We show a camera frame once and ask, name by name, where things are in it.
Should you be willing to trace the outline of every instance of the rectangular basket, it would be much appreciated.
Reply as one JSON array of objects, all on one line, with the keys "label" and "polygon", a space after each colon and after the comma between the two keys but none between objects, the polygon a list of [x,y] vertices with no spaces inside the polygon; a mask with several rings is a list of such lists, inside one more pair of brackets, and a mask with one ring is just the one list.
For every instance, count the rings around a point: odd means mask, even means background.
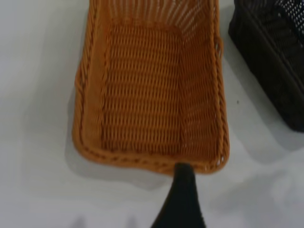
[{"label": "rectangular basket", "polygon": [[304,49],[302,27],[295,24],[303,14],[297,3],[235,0],[229,34],[284,121],[304,132]]},{"label": "rectangular basket", "polygon": [[173,174],[229,156],[218,0],[90,0],[73,141],[104,164]]}]

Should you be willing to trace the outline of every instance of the white surface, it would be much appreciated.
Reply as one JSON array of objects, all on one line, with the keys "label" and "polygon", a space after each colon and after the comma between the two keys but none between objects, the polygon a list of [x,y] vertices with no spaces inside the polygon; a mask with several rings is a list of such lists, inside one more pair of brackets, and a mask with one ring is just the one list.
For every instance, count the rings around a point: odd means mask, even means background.
[{"label": "white surface", "polygon": [[[290,131],[228,35],[221,0],[231,155],[197,176],[210,228],[299,228],[304,134]],[[87,162],[71,143],[88,0],[0,1],[0,227],[146,228],[171,179]]]}]

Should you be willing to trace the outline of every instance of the black object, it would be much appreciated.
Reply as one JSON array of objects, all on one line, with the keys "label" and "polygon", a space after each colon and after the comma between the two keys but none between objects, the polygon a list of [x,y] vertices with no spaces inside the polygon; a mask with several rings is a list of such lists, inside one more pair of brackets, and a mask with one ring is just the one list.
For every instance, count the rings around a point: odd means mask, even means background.
[{"label": "black object", "polygon": [[304,132],[303,0],[235,0],[229,35],[290,128]]},{"label": "black object", "polygon": [[195,174],[188,164],[176,164],[167,199],[152,228],[206,228],[200,211]]}]

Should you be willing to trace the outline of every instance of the orange wicker basket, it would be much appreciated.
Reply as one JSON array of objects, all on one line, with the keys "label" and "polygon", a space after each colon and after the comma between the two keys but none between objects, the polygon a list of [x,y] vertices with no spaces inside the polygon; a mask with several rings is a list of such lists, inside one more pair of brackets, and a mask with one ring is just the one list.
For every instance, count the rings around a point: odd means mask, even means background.
[{"label": "orange wicker basket", "polygon": [[229,157],[218,0],[90,0],[73,141],[95,162],[212,173]]}]

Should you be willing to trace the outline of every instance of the basket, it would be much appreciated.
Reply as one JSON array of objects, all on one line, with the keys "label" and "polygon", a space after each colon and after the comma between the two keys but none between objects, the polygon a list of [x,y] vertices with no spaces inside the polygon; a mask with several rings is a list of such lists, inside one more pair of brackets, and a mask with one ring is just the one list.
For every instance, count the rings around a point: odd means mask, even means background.
[{"label": "basket", "polygon": [[229,34],[284,121],[304,132],[303,12],[295,10],[298,4],[303,5],[297,0],[235,0]]},{"label": "basket", "polygon": [[173,174],[229,155],[217,0],[90,0],[73,141],[87,159]]}]

